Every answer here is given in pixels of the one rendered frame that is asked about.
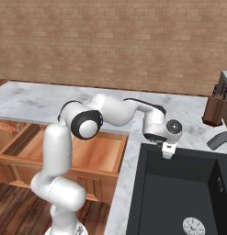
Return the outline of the brown wooden knife block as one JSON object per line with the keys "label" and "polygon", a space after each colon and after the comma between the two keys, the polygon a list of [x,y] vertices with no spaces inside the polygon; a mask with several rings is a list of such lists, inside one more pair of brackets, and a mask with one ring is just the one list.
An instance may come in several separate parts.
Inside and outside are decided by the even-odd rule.
{"label": "brown wooden knife block", "polygon": [[[223,79],[217,83],[218,88],[215,96],[208,98],[205,111],[202,117],[204,124],[218,127],[222,125],[224,111],[227,109],[227,82]],[[225,86],[223,96],[220,96],[221,88]]]}

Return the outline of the wooden open drawer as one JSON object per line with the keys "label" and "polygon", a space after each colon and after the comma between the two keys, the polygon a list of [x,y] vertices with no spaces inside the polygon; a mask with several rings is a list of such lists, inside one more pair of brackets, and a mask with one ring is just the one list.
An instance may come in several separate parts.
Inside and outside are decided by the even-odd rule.
{"label": "wooden open drawer", "polygon": [[[43,125],[0,120],[0,183],[30,187],[42,168]],[[65,178],[80,184],[88,200],[111,203],[128,136],[99,132],[73,140],[73,166]]]}

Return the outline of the silver sink drain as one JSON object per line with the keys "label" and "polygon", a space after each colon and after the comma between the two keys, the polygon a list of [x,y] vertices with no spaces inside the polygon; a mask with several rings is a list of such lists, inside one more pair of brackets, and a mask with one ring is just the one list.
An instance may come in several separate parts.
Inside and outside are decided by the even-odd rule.
{"label": "silver sink drain", "polygon": [[206,229],[203,223],[197,218],[185,218],[183,220],[183,230],[187,235],[205,235]]}

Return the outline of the grey sink tap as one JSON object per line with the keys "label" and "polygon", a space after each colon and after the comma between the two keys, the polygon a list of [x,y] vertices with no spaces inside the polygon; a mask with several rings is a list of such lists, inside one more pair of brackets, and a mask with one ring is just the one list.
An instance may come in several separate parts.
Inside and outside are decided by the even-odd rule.
{"label": "grey sink tap", "polygon": [[219,148],[223,143],[227,142],[227,131],[215,135],[207,142],[207,145],[214,151]]}

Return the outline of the black sink basin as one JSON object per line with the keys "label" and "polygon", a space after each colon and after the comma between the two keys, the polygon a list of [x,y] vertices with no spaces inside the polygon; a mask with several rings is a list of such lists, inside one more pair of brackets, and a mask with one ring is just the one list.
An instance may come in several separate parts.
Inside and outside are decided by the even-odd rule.
{"label": "black sink basin", "polygon": [[126,235],[187,235],[189,217],[205,235],[227,235],[227,154],[178,148],[166,160],[143,143]]}

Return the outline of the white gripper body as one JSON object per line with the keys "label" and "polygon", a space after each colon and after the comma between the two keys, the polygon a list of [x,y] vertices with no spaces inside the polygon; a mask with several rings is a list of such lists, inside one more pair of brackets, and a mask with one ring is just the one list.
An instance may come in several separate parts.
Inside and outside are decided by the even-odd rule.
{"label": "white gripper body", "polygon": [[164,142],[162,147],[163,158],[170,160],[176,152],[176,144],[169,144]]}

